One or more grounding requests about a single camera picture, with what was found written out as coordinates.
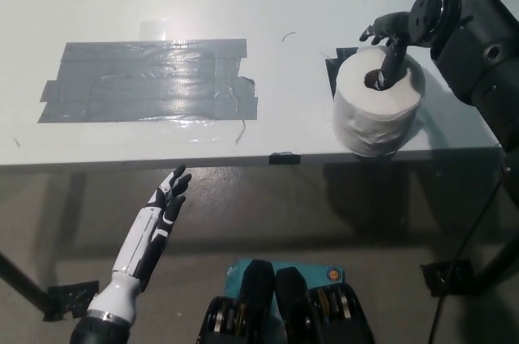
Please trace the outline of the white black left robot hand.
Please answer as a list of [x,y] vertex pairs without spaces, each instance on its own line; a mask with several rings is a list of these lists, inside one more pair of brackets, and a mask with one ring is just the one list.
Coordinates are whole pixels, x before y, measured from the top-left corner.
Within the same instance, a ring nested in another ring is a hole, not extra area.
[[139,280],[145,290],[186,200],[191,175],[184,165],[173,170],[138,212],[114,263],[113,271]]

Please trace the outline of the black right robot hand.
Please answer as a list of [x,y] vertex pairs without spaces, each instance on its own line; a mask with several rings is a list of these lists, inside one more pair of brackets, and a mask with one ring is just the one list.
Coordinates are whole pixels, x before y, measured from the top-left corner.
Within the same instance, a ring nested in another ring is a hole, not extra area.
[[370,88],[384,91],[398,81],[409,46],[431,46],[443,9],[443,0],[416,0],[410,11],[382,15],[368,25],[359,40],[373,45],[385,40],[387,47],[380,69],[367,74]]

